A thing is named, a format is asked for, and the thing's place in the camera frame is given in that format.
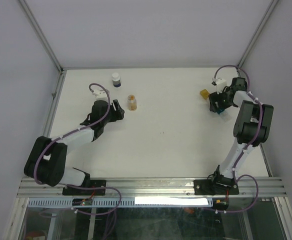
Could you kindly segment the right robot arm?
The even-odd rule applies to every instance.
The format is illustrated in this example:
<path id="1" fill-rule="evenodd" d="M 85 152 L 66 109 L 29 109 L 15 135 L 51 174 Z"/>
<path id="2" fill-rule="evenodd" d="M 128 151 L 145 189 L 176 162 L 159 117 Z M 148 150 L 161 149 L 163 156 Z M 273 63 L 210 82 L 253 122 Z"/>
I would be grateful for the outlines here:
<path id="1" fill-rule="evenodd" d="M 248 155 L 268 139 L 274 107 L 261 103 L 249 90 L 245 78 L 235 77 L 230 85 L 222 78 L 214 78 L 212 85 L 216 91 L 208 96 L 211 112 L 220 114 L 230 107 L 239 108 L 233 128 L 233 145 L 208 178 L 209 193 L 219 195 L 237 186 L 239 168 Z"/>

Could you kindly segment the weekly pill organizer strip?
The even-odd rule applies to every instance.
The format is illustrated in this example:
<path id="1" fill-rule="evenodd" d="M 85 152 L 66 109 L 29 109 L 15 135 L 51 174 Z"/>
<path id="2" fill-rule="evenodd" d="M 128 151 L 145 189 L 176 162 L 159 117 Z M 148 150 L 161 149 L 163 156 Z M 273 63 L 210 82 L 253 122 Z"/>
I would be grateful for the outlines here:
<path id="1" fill-rule="evenodd" d="M 212 99 L 210 97 L 210 92 L 207 89 L 203 89 L 199 92 L 199 95 L 205 100 L 206 104 L 209 106 L 209 113 L 212 117 L 217 118 L 219 117 L 224 122 L 230 122 L 232 120 L 232 117 L 229 115 L 229 113 L 225 110 L 217 110 L 214 111 L 213 109 L 213 103 Z"/>

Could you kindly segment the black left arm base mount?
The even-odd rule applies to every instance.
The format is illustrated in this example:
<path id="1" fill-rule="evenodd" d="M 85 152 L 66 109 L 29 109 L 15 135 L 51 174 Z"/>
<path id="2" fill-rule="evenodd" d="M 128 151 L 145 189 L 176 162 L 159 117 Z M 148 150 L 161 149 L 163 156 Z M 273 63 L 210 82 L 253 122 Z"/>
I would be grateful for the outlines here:
<path id="1" fill-rule="evenodd" d="M 106 194 L 105 187 L 107 181 L 105 179 L 90 179 L 87 184 L 81 186 L 67 186 L 63 188 L 63 196 L 104 196 Z"/>

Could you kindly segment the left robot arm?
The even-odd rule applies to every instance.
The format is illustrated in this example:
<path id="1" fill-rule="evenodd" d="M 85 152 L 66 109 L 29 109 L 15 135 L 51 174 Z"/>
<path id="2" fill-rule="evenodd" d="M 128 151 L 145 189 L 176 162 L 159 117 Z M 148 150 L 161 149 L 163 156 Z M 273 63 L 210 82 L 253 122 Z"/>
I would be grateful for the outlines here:
<path id="1" fill-rule="evenodd" d="M 92 143 L 103 133 L 108 123 L 124 119 L 125 111 L 118 100 L 108 103 L 97 100 L 91 112 L 79 126 L 55 139 L 38 137 L 24 167 L 24 174 L 38 184 L 54 187 L 68 185 L 79 194 L 86 194 L 91 188 L 90 174 L 77 168 L 66 167 L 67 155 L 79 147 Z"/>

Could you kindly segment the white pill bottle blue label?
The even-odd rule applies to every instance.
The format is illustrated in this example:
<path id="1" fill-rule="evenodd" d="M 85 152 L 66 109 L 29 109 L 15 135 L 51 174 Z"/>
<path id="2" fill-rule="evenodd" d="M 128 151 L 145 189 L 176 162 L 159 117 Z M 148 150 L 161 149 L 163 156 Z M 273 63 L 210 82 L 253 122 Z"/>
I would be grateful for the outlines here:
<path id="1" fill-rule="evenodd" d="M 112 79 L 111 78 L 111 80 L 112 80 L 112 84 L 113 84 L 113 86 L 114 87 L 116 87 L 116 88 L 118 88 L 118 87 L 120 87 L 122 84 L 121 84 L 121 77 L 119 76 L 119 78 L 118 79 Z"/>

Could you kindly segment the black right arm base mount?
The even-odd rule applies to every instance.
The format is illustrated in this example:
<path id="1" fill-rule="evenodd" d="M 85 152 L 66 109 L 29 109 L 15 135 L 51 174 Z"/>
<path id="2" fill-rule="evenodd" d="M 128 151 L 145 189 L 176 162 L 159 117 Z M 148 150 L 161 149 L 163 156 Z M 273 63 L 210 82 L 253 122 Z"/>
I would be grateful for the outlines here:
<path id="1" fill-rule="evenodd" d="M 239 188 L 215 184 L 209 179 L 195 179 L 193 181 L 194 194 L 196 196 L 215 196 L 215 195 L 239 195 Z"/>

